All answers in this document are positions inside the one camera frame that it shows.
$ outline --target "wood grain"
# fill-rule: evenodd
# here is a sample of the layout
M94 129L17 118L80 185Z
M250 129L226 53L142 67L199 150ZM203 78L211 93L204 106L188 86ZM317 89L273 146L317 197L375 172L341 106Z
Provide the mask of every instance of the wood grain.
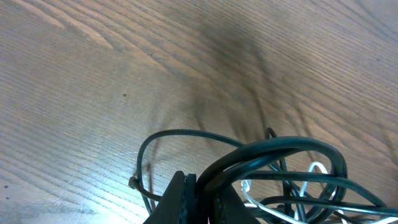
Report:
M395 1L0 1L0 222L142 223L127 186L148 135L310 136L398 206ZM161 194L233 150L166 138L146 152ZM315 153L288 159L306 170ZM309 185L319 192L321 186ZM281 194L255 182L253 196ZM365 202L353 192L347 201Z

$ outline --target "black cable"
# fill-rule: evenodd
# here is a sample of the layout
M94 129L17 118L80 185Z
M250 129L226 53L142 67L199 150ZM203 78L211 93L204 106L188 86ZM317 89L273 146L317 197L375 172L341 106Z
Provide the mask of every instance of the black cable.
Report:
M398 209L386 207L386 204L374 194L347 179L347 167L344 157L334 147L305 137L277 137L271 128L266 130L265 140L251 144L243 144L218 134L189 129L161 131L149 136L142 143L138 152L137 179L131 180L131 185L141 192L149 214L152 213L152 209L148 198L160 200L161 196L148 192L142 184L142 158L144 151L153 140L162 136L174 135L209 138L237 147L233 152L214 162L198 178L195 193L197 198L202 198L201 202L203 205L212 201L218 195L218 192L239 179L281 180L284 195L265 198L261 203L283 203L283 210L289 216L292 216L291 204L294 203L297 205L298 216L302 222L309 222L310 224L334 223L334 221L325 221L331 214L354 224L361 222L358 219L342 215L335 210L398 217ZM331 173L289 172L284 158L303 151L317 151L327 156L331 162ZM273 171L257 171L263 166L269 166ZM307 192L304 193L305 197L299 197L300 187L294 181L323 182L326 183L326 187L318 198L312 197ZM346 189L359 193L373 203L374 206L342 202ZM329 200L333 191L335 191L335 195ZM305 213L303 208L305 204L313 205L313 208L308 213ZM267 220L271 218L260 212L256 214L262 215Z

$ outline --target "wooden table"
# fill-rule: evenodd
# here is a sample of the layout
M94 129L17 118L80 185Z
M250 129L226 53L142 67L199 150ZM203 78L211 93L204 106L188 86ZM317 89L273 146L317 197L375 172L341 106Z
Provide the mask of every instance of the wooden table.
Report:
M0 223L142 223L127 182L141 142L170 128L325 141L398 206L397 62L398 1L2 0ZM161 194L232 150L165 138L145 185ZM328 164L288 168L310 161Z

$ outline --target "table surface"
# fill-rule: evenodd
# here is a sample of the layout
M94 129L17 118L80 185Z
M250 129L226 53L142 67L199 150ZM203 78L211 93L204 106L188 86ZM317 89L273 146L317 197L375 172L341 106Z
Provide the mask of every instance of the table surface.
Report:
M350 179L398 206L397 12L378 0L1 0L0 223L142 223L128 179L141 142L172 128L325 141ZM176 170L200 174L232 150L157 141L145 185L161 194ZM312 152L287 163L311 161L328 165Z

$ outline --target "white cable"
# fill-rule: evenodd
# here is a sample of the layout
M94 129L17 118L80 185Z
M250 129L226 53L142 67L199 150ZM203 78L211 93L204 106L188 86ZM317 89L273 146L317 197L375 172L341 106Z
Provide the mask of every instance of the white cable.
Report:
M279 217L291 224L308 224L305 222L301 222L298 220L293 219L292 217L289 217L283 213L277 212L271 208L268 208L267 206L259 203L258 201L254 200L252 197L250 197L248 195L248 192L250 190L250 185L251 185L251 180L242 180L241 181L241 185L242 185L242 192L243 192L243 196L244 198L246 198L246 200L248 200L249 202L251 202L253 205L256 205L257 207L259 207L261 210L270 213L271 215L275 215L276 217Z
M380 219L378 221L371 222L369 224L388 224L388 223L395 222L397 220L398 220L398 217L388 217L388 218Z
M310 167L308 168L308 172L312 172L315 167L318 167L321 170L322 174L327 174L328 173L328 170L326 170L326 167L320 162L312 162L310 164ZM305 181L303 183L303 186L300 189L300 193L299 193L300 197L304 197L304 192L305 192L305 189L307 188L307 185L308 185L308 181ZM344 212L341 211L341 210L337 210L337 212L344 215ZM294 218L296 220L299 219L299 216L297 215L297 211L294 211ZM343 224L347 224L347 221L344 220L344 219L341 219L341 222Z
M326 167L320 162L312 162L310 164L310 167L308 168L308 172L312 172L315 167L318 167L321 170L322 174L328 173ZM275 215L276 217L279 217L279 218L281 218L289 223L292 223L292 224L308 224L308 223L299 221L299 215L298 215L297 211L294 211L294 218L292 218L283 213L280 213L271 208L268 208L267 206L259 203L258 201L254 200L252 197L250 197L248 195L248 192L250 191L251 180L242 180L241 185L242 185L242 192L243 192L244 198L246 198L246 200L251 202L251 204L245 203L244 205L246 207L253 207L253 206L259 207L261 210L268 212L271 215ZM304 197L304 192L305 192L305 189L307 188L307 185L308 185L308 182L305 181L303 183L303 186L300 189L300 193L299 193L300 197ZM331 196L335 196L335 193L336 193L336 190L331 194ZM337 212L340 214L344 214L344 212L342 210L337 210ZM398 217L388 217L388 218L383 218L383 219L371 222L369 224L389 224L389 223L392 223L397 220L398 220ZM346 220L341 219L341 221L343 224L347 224Z

